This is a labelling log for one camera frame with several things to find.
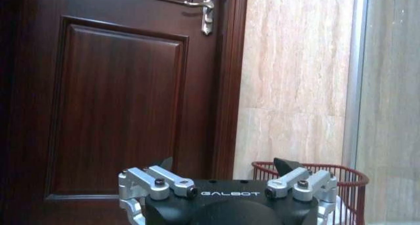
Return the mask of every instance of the red wire basket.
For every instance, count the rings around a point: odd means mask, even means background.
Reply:
[[[272,162],[252,162],[253,179],[271,180],[279,178]],[[336,210],[328,218],[328,224],[364,225],[365,186],[369,179],[365,174],[348,167],[333,164],[303,163],[315,173],[317,170],[332,172],[337,178],[339,197]]]

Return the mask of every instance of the door frame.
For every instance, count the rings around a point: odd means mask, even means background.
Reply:
[[[211,176],[232,179],[248,0],[225,0]]]

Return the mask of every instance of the door lever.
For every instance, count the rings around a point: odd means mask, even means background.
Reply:
[[[215,4],[212,0],[204,0],[203,2],[188,2],[183,3],[187,7],[203,7],[203,22],[201,22],[201,31],[205,35],[209,35],[212,32],[212,11],[215,8]]]

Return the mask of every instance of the screw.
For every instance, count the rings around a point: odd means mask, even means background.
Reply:
[[[156,185],[157,187],[161,187],[164,184],[165,184],[164,178],[156,178],[156,179],[155,179],[155,185]]]
[[[264,194],[265,194],[265,197],[269,198],[269,199],[276,198],[276,192],[271,188],[265,188]]]
[[[197,190],[196,187],[189,188],[188,191],[187,191],[187,198],[192,199],[193,197],[196,197],[197,196],[197,192],[199,192],[199,190]]]
[[[300,181],[297,181],[297,186],[300,188],[307,189],[308,188],[308,182],[305,180],[300,180]]]

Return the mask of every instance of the dark brown door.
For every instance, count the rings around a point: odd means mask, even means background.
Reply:
[[[181,1],[24,0],[9,219],[125,224],[117,173],[169,156],[209,177],[219,0],[209,36]]]

